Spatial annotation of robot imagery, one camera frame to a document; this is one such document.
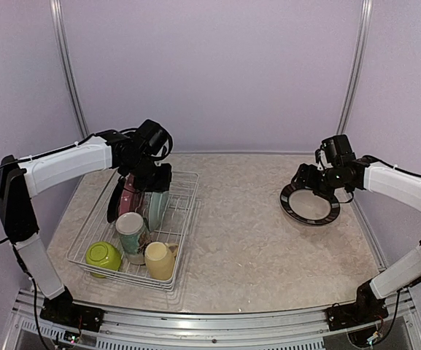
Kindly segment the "light teal flower plate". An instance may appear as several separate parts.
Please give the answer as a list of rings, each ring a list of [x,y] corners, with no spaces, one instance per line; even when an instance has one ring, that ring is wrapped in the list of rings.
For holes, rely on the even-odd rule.
[[[147,215],[150,231],[155,231],[161,226],[168,199],[169,191],[153,192],[151,194]]]

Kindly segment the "black rimmed striped plate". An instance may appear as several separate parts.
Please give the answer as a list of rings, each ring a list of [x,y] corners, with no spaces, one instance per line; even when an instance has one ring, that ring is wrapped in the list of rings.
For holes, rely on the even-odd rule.
[[[323,226],[334,222],[340,215],[341,207],[336,197],[327,200],[294,184],[283,187],[279,195],[284,213],[297,222],[311,226]]]

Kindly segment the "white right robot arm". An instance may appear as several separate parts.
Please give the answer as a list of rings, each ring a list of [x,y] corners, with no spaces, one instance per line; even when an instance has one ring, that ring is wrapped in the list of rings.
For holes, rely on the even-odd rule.
[[[421,176],[389,166],[371,156],[347,162],[342,160],[323,170],[303,163],[284,188],[280,200],[292,218],[308,225],[324,225],[324,219],[304,219],[295,213],[289,206],[289,197],[299,190],[311,190],[314,195],[329,201],[332,209],[338,209],[335,190],[339,188],[349,193],[358,189],[384,195],[421,212]],[[357,301],[349,309],[350,318],[358,324],[366,323],[377,313],[379,301],[420,280],[421,240],[416,248],[358,288]]]

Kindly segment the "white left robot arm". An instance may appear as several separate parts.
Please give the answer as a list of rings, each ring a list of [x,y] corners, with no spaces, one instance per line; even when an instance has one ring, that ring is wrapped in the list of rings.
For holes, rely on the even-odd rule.
[[[119,217],[121,195],[131,176],[137,192],[165,192],[171,166],[164,159],[174,146],[171,134],[148,120],[125,133],[95,133],[76,144],[41,155],[16,159],[6,156],[0,165],[0,220],[21,268],[35,281],[50,312],[63,324],[79,316],[72,295],[57,274],[44,244],[32,198],[60,183],[96,171],[115,169],[120,175],[109,200],[108,222]]]

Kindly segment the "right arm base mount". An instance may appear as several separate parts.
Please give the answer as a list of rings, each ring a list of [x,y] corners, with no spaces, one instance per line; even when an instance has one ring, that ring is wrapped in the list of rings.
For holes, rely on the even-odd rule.
[[[358,287],[354,302],[335,303],[324,312],[330,331],[357,327],[389,316],[385,299],[378,299],[368,284]]]

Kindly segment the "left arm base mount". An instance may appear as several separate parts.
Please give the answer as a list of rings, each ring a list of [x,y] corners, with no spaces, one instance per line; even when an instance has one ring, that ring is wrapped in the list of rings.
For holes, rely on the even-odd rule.
[[[53,299],[46,297],[40,312],[43,320],[95,333],[100,330],[104,314],[101,308],[75,303],[67,287]]]

